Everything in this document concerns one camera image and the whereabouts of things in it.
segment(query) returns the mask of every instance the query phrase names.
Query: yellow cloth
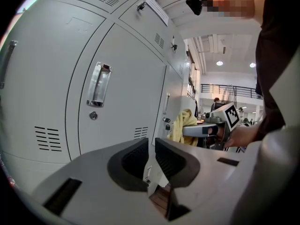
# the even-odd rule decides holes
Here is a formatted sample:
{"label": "yellow cloth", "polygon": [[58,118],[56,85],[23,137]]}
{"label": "yellow cloth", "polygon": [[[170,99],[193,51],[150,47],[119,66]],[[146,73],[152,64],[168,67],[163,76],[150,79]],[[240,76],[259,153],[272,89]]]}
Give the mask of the yellow cloth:
{"label": "yellow cloth", "polygon": [[191,146],[197,146],[198,138],[197,137],[188,137],[182,135],[182,128],[183,126],[187,125],[197,125],[197,118],[192,115],[190,109],[182,110],[174,122],[173,130],[168,135],[168,139],[183,143]]}

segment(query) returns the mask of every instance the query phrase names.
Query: locker handle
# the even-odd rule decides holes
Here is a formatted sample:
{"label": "locker handle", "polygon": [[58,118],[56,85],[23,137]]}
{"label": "locker handle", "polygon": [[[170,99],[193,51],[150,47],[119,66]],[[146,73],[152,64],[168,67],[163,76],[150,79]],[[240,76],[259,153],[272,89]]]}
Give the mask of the locker handle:
{"label": "locker handle", "polygon": [[165,97],[165,107],[164,107],[163,114],[167,114],[167,109],[168,109],[168,104],[169,104],[169,98],[170,98],[170,94],[167,93],[167,96]]}
{"label": "locker handle", "polygon": [[86,104],[93,107],[103,107],[105,94],[108,86],[110,76],[113,68],[102,63],[97,62],[92,78],[90,80],[90,86],[88,90],[88,98]]}
{"label": "locker handle", "polygon": [[1,72],[0,72],[0,89],[4,88],[4,83],[5,83],[5,75],[6,75],[6,70],[8,68],[8,64],[9,64],[9,60],[11,58],[11,55],[13,54],[13,51],[15,49],[15,47],[17,46],[17,41],[10,41],[5,57],[4,57],[4,61],[3,61],[3,67],[1,68]]}

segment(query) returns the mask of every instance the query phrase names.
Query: railing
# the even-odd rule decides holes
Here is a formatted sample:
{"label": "railing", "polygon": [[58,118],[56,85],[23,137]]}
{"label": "railing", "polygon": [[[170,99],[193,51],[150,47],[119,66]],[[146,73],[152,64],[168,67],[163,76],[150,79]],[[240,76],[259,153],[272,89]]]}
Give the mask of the railing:
{"label": "railing", "polygon": [[223,94],[226,88],[229,92],[232,93],[235,92],[237,96],[262,99],[262,96],[257,94],[254,88],[246,88],[240,86],[227,87],[227,85],[219,85],[219,84],[201,84],[201,92],[207,92],[207,93]]}

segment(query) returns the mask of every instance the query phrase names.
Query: hand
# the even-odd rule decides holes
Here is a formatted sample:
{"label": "hand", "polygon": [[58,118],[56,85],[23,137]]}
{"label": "hand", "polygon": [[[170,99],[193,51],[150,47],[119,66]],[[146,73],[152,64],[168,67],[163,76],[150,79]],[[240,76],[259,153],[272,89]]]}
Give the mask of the hand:
{"label": "hand", "polygon": [[[225,143],[225,148],[228,147],[247,147],[249,143],[254,142],[259,123],[250,127],[236,127],[232,133],[229,141]],[[223,137],[224,128],[219,127],[217,137],[219,141]]]}

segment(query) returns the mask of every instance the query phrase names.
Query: keyhole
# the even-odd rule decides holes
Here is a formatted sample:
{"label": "keyhole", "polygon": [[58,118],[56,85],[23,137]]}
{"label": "keyhole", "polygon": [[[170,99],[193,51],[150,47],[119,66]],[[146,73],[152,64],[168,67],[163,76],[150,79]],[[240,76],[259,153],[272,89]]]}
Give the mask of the keyhole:
{"label": "keyhole", "polygon": [[90,116],[90,119],[96,120],[98,117],[98,114],[95,111],[93,111],[89,114],[89,116]]}

